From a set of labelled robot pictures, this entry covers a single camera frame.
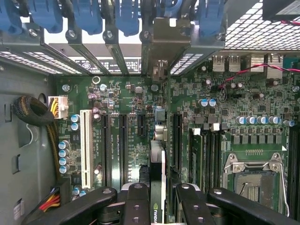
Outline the blue rear port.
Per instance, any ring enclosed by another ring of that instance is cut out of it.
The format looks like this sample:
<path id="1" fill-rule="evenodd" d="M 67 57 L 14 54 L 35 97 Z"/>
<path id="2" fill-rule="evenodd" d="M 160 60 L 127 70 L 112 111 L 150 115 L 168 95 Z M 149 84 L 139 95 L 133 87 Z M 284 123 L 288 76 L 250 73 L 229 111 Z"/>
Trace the blue rear port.
<path id="1" fill-rule="evenodd" d="M 283 58 L 283 68 L 300 70 L 300 58 L 299 57 L 284 57 Z"/>

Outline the white power connector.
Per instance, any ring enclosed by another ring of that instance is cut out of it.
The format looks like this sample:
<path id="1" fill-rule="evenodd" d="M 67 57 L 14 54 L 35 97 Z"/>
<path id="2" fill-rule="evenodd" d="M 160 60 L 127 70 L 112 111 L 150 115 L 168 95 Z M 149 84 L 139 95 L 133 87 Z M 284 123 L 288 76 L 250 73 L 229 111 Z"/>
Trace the white power connector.
<path id="1" fill-rule="evenodd" d="M 49 96 L 48 109 L 55 119 L 66 119 L 68 117 L 68 98 L 63 96 Z"/>

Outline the green motherboard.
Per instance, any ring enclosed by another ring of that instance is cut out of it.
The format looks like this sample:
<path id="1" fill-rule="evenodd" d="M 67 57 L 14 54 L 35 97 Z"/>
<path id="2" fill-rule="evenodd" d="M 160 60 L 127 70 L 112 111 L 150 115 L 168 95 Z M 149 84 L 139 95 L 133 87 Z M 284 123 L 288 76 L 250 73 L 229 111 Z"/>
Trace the green motherboard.
<path id="1" fill-rule="evenodd" d="M 239 160 L 270 159 L 281 155 L 288 194 L 289 129 L 300 127 L 300 70 L 283 68 L 276 54 L 260 56 L 251 64 L 240 58 L 240 71 L 212 71 L 212 59 L 181 76 L 172 77 L 172 111 L 183 116 L 180 183 L 191 183 L 203 193 L 213 188 L 212 125 L 220 124 L 220 183 L 230 153 Z M 120 191 L 119 115 L 128 119 L 128 183 L 139 181 L 141 165 L 150 169 L 154 139 L 154 107 L 163 102 L 162 86 L 148 77 L 74 76 L 57 82 L 59 96 L 68 98 L 68 117 L 59 122 L 61 175 L 70 179 L 76 198 L 103 186 L 101 115 L 109 114 L 112 186 Z M 92 110 L 93 178 L 82 188 L 80 111 Z M 139 137 L 137 115 L 146 116 L 146 136 Z M 204 131 L 210 132 L 210 187 L 205 190 Z"/>

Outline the metal socket cover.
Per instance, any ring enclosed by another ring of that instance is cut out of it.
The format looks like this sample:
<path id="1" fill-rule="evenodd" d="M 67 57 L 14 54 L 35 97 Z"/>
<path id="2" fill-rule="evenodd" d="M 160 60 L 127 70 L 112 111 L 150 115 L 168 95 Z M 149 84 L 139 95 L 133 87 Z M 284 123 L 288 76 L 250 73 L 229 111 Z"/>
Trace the metal socket cover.
<path id="1" fill-rule="evenodd" d="M 280 172 L 283 162 L 281 156 L 278 153 L 274 153 L 269 160 L 239 160 L 236 154 L 229 154 L 227 161 L 224 165 L 224 173 L 241 173 L 246 170 L 261 170 Z"/>

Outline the short black expansion slot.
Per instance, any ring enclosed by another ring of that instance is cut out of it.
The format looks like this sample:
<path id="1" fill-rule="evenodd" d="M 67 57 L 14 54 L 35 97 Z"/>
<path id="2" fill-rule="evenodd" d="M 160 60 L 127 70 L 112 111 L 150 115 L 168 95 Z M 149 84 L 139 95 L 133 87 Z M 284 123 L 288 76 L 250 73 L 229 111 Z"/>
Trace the short black expansion slot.
<path id="1" fill-rule="evenodd" d="M 146 136 L 146 116 L 145 116 L 145 114 L 137 115 L 137 130 L 138 130 L 139 137 Z"/>

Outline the thin metal locking lever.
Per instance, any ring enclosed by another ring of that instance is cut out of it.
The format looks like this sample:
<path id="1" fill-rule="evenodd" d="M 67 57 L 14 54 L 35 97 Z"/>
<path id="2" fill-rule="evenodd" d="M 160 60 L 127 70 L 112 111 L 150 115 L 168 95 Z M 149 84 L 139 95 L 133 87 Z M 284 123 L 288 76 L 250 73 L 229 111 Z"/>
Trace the thin metal locking lever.
<path id="1" fill-rule="evenodd" d="M 281 176 L 281 182 L 283 185 L 283 196 L 284 196 L 284 204 L 285 204 L 285 209 L 286 209 L 286 216 L 290 216 L 290 209 L 289 205 L 287 202 L 287 194 L 286 194 L 286 188 L 285 188 L 285 178 L 284 178 L 284 170 L 283 170 L 283 165 L 280 164 L 280 176 Z"/>

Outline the white expansion slot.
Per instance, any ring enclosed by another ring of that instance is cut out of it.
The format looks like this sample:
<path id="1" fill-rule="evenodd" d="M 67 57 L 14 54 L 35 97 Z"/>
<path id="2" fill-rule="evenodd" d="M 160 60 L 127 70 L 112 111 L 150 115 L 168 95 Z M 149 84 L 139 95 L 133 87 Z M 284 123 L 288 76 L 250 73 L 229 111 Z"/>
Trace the white expansion slot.
<path id="1" fill-rule="evenodd" d="M 92 119 L 92 110 L 80 111 L 82 188 L 91 188 L 94 182 Z"/>

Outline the long black expansion slot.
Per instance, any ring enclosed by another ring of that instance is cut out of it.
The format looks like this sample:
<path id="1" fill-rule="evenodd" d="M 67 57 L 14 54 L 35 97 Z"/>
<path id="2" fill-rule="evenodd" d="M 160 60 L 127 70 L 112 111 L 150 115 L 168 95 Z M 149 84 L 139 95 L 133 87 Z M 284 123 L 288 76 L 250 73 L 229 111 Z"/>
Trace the long black expansion slot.
<path id="1" fill-rule="evenodd" d="M 181 170 L 182 156 L 182 115 L 174 114 L 172 118 L 172 157 L 173 165 Z"/>
<path id="2" fill-rule="evenodd" d="M 120 185 L 128 182 L 128 117 L 119 115 Z"/>
<path id="3" fill-rule="evenodd" d="M 102 180 L 103 185 L 112 186 L 111 172 L 111 133 L 109 114 L 101 115 L 101 143 L 102 143 Z"/>

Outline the black open PC case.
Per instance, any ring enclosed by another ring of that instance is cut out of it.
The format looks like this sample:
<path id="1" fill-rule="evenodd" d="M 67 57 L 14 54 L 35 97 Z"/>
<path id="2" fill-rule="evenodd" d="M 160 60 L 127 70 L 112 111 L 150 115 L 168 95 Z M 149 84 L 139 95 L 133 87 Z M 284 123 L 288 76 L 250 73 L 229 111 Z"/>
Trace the black open PC case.
<path id="1" fill-rule="evenodd" d="M 48 97 L 59 96 L 63 77 L 148 77 L 153 22 L 161 0 L 138 0 L 139 33 L 124 36 L 115 24 L 115 0 L 98 0 L 103 32 L 89 35 L 75 22 L 72 0 L 58 0 L 60 33 L 34 23 L 28 0 L 12 0 L 22 33 L 0 30 L 0 225 L 22 225 L 38 210 L 72 200 L 70 179 L 61 175 L 59 122 Z M 172 66 L 186 74 L 214 55 L 239 56 L 251 64 L 271 54 L 300 56 L 300 0 L 224 0 L 218 34 L 199 35 L 199 0 L 182 0 L 177 17 L 190 22 L 190 46 Z"/>

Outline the CPU socket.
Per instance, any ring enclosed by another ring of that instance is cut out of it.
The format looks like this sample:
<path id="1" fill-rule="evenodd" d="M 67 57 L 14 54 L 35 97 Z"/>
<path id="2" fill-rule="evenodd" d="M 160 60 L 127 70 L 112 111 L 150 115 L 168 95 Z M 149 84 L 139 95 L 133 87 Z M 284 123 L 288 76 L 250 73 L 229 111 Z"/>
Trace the CPU socket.
<path id="1" fill-rule="evenodd" d="M 261 170 L 246 170 L 232 174 L 223 172 L 221 187 L 286 215 L 280 172 Z"/>

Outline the black RAM slot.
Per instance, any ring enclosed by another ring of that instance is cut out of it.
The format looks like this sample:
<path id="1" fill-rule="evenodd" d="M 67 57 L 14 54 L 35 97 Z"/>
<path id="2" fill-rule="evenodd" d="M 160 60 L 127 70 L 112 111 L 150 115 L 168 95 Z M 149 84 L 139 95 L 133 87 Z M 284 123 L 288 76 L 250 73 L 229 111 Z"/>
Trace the black RAM slot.
<path id="1" fill-rule="evenodd" d="M 287 198 L 290 217 L 300 222 L 300 127 L 289 131 Z"/>
<path id="2" fill-rule="evenodd" d="M 204 131 L 205 190 L 210 187 L 210 132 Z"/>
<path id="3" fill-rule="evenodd" d="M 221 155 L 221 133 L 220 124 L 214 123 L 211 128 L 212 131 L 212 171 L 213 181 L 212 186 L 217 187 L 220 183 L 220 155 Z"/>

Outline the silver USB port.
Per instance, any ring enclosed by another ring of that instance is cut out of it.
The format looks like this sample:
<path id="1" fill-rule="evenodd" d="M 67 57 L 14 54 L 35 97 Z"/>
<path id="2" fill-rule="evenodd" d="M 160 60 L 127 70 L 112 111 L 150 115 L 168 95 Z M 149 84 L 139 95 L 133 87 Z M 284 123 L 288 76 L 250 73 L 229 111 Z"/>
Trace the silver USB port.
<path id="1" fill-rule="evenodd" d="M 240 57 L 239 56 L 229 56 L 228 57 L 228 70 L 229 70 L 229 72 L 240 71 Z"/>
<path id="2" fill-rule="evenodd" d="M 222 55 L 212 56 L 212 71 L 224 72 L 225 71 L 225 57 Z"/>

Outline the blue slot retention clip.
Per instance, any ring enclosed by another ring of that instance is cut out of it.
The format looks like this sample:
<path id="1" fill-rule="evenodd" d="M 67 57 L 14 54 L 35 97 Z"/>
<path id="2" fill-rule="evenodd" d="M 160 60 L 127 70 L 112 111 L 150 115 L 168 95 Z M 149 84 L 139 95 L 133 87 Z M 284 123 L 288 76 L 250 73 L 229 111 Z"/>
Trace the blue slot retention clip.
<path id="1" fill-rule="evenodd" d="M 22 33 L 22 21 L 12 0 L 0 0 L 0 30 L 11 35 Z"/>
<path id="2" fill-rule="evenodd" d="M 115 24 L 124 36 L 139 33 L 138 0 L 115 0 Z"/>
<path id="3" fill-rule="evenodd" d="M 182 5 L 182 0 L 161 0 L 163 17 L 175 18 Z"/>
<path id="4" fill-rule="evenodd" d="M 219 33 L 224 14 L 224 0 L 199 0 L 197 18 L 199 35 L 214 36 Z"/>
<path id="5" fill-rule="evenodd" d="M 103 32 L 103 20 L 98 0 L 72 0 L 75 22 L 89 35 Z"/>
<path id="6" fill-rule="evenodd" d="M 62 32 L 63 16 L 58 0 L 28 0 L 28 5 L 34 23 L 48 33 Z"/>

